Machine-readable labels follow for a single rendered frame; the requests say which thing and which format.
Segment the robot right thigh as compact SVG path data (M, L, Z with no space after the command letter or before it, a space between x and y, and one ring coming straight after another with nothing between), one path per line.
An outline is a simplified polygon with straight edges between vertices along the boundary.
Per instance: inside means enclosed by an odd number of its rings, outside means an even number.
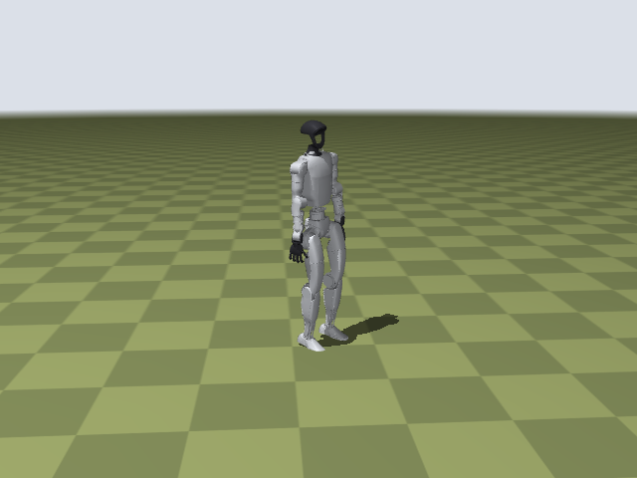
M303 232L303 249L308 250L305 258L305 265L309 282L304 286L310 286L310 290L315 298L316 293L320 291L323 272L324 272L324 258L322 245L319 236L315 233L314 228L308 228Z

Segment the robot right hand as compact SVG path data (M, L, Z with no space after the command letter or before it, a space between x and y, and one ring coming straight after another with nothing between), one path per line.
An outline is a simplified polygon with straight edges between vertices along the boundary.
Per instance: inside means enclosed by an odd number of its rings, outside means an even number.
M303 233L301 234L301 240L300 241L294 241L293 240L293 235L292 235L292 242L294 243L291 248L290 248L290 256L289 259L292 260L292 254L293 254L293 261L297 263L304 263L303 259L302 259L302 254L305 255L305 257L308 259L307 254L305 253L305 251L303 250ZM296 260L295 260L295 256L296 256ZM299 256L300 256L300 261L299 261Z

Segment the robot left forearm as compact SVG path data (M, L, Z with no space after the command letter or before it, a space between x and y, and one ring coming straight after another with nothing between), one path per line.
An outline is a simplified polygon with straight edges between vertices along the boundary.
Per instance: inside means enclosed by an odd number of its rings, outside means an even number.
M333 203L334 221L340 223L341 216L344 216L344 207L342 202L342 192L338 195L333 195L331 201ZM345 216L344 216L345 219Z

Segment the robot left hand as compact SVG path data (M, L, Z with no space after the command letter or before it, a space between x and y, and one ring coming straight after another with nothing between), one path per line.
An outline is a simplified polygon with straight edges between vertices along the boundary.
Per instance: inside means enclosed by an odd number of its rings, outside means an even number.
M335 222L335 221L334 221L334 222ZM337 222L337 223L338 223L338 222ZM343 232L343 236L344 236L344 240L345 240L344 228L342 227L342 225L344 225L344 216L341 216L341 218L340 218L340 223L339 223L339 224L340 224L340 226L341 226L341 229L342 229L342 232Z

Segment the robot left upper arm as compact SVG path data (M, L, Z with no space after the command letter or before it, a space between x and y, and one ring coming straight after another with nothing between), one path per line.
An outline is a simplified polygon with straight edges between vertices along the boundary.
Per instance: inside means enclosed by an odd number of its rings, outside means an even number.
M331 158L332 158L332 192L331 192L331 195L338 195L343 190L342 185L339 182L336 181L337 177L338 177L338 173L337 173L338 156L334 152L329 152L329 154L331 155Z

